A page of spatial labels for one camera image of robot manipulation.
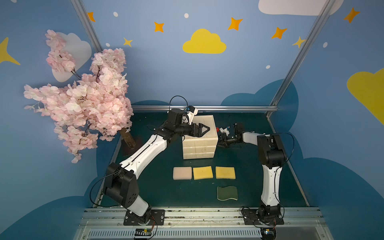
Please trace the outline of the cream drawer cabinet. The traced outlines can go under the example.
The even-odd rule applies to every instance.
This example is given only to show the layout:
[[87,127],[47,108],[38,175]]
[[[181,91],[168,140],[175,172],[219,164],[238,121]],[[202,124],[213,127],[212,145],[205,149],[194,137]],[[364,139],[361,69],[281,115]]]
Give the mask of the cream drawer cabinet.
[[185,136],[183,144],[183,159],[210,159],[215,155],[218,144],[218,134],[213,115],[195,116],[193,123],[197,126],[201,123],[208,126],[210,130],[203,137]]

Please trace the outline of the yellow sponge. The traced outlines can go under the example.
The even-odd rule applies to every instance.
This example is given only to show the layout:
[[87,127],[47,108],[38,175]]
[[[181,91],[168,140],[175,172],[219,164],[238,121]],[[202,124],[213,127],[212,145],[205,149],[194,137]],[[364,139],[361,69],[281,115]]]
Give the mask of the yellow sponge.
[[194,180],[212,179],[213,170],[211,166],[193,168]]
[[236,172],[234,167],[216,167],[217,179],[236,179]]

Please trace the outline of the pink white sponge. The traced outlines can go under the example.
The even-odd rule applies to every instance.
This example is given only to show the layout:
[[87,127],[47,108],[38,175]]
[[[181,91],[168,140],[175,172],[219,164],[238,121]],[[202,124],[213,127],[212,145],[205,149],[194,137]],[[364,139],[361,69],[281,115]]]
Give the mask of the pink white sponge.
[[173,180],[191,180],[192,167],[174,167]]

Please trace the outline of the green scouring sponge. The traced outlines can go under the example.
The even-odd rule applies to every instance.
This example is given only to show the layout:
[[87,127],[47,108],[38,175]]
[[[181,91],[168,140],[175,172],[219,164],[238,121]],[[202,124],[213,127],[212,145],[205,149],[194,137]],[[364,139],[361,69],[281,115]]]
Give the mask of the green scouring sponge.
[[234,200],[237,201],[238,189],[235,186],[217,187],[217,199],[219,201]]

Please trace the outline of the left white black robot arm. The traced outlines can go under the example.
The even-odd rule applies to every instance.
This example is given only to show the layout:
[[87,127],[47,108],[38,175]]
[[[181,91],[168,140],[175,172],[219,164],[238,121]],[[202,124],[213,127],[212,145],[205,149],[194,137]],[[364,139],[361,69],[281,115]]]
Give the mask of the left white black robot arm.
[[138,178],[151,161],[178,137],[203,137],[210,127],[193,123],[198,109],[170,109],[167,120],[154,130],[149,140],[129,158],[111,163],[106,172],[103,193],[141,222],[151,217],[151,206],[139,195]]

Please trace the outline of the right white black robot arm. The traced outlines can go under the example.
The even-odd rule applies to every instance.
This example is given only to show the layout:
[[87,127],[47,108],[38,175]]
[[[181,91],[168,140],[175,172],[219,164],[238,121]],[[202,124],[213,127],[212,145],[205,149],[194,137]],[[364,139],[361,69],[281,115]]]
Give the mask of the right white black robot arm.
[[288,156],[280,135],[246,132],[242,123],[234,124],[233,130],[234,135],[230,136],[230,130],[217,128],[219,146],[228,148],[232,144],[246,143],[258,147],[258,159],[263,167],[263,192],[257,221],[267,226],[282,225],[280,176]]

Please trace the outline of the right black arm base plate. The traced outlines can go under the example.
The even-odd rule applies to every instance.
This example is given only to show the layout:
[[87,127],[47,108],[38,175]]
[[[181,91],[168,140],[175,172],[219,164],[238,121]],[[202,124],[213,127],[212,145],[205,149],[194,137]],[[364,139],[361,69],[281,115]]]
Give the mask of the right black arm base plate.
[[242,208],[240,213],[243,217],[245,225],[263,225],[268,227],[275,227],[278,225],[284,225],[283,217],[259,217],[258,209]]

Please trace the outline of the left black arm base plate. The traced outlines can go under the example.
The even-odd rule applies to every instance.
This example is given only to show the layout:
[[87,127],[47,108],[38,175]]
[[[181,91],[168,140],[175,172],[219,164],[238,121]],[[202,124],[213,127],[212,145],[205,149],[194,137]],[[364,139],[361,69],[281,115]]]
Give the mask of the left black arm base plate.
[[148,210],[143,216],[138,216],[132,211],[127,211],[123,222],[124,226],[149,226],[158,225],[163,226],[165,220],[165,210],[151,209]]

